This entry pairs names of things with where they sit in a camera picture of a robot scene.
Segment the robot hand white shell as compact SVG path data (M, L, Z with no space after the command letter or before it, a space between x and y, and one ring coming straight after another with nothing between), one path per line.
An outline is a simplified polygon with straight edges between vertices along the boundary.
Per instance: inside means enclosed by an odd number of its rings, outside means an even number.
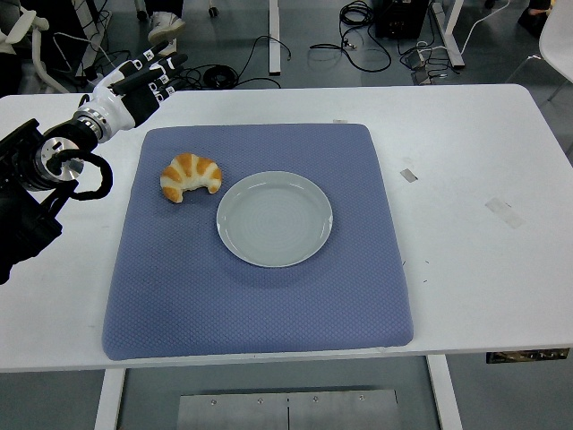
M175 52L162 56L165 48L167 43L161 42L147 49L121 63L96 85L83 107L100 115L106 137L142 125L182 87L175 78L183 70L187 55Z

